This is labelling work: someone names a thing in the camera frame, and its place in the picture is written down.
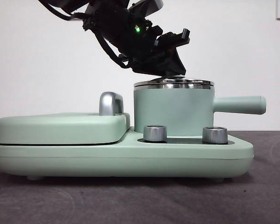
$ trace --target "appliance base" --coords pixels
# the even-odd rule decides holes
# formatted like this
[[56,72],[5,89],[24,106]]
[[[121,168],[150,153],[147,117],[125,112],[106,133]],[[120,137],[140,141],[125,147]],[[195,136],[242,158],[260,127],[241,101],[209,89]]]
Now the appliance base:
[[230,145],[139,142],[142,137],[131,127],[120,141],[109,145],[0,145],[0,169],[32,180],[45,176],[231,178],[246,173],[253,160],[253,145],[230,135],[228,140],[234,142]]

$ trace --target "silver knob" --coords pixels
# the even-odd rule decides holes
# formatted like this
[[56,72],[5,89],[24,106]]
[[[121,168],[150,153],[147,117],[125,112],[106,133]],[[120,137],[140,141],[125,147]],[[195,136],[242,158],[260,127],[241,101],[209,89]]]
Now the silver knob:
[[143,139],[145,141],[166,141],[167,128],[160,125],[147,125],[144,127]]
[[224,127],[204,127],[202,141],[212,144],[228,143],[227,129]]

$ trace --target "mint green appliance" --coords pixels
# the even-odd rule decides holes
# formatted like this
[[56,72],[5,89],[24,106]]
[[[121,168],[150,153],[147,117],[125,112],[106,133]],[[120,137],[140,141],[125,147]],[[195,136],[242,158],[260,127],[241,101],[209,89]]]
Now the mint green appliance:
[[[31,180],[45,176],[229,178],[246,173],[253,145],[227,136],[225,128],[211,127],[213,113],[261,114],[265,99],[214,98],[212,82],[176,82],[174,88],[135,85],[135,128],[124,113],[122,97],[113,92],[101,95],[98,113],[1,118],[0,169]],[[170,101],[171,95],[180,100]],[[173,112],[181,121],[171,116]]]

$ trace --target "white wall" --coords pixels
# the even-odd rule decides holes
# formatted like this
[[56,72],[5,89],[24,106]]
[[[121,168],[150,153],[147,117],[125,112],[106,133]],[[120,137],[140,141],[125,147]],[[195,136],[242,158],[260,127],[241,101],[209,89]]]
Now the white wall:
[[[264,95],[265,115],[215,115],[230,130],[280,130],[280,21],[274,0],[164,0],[150,16],[165,32],[191,31],[179,48],[187,76],[215,82],[216,95]],[[37,0],[0,0],[0,118],[97,112],[115,91],[133,117],[133,84],[153,79],[113,63],[80,22]]]

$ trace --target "green led light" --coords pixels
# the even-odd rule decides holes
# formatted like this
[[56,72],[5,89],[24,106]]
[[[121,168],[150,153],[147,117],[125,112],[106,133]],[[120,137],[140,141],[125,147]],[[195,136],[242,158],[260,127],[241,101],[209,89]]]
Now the green led light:
[[140,28],[140,27],[138,27],[138,25],[136,25],[136,26],[135,26],[135,30],[136,30],[136,32],[137,32],[137,33],[140,33],[141,28]]

